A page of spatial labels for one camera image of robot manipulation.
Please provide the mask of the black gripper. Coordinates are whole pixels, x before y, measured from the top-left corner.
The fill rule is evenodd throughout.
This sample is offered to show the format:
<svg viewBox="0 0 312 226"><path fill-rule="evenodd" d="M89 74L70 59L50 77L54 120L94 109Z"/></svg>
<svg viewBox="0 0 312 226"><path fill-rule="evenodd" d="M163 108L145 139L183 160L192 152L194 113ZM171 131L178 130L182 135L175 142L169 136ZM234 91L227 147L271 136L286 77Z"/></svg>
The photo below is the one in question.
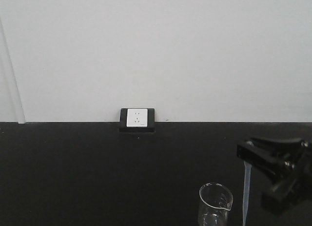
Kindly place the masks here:
<svg viewBox="0 0 312 226"><path fill-rule="evenodd" d="M237 157L266 174L272 186L261 196L261 206L283 214L312 200L312 144L301 138L250 138L237 145Z"/></svg>

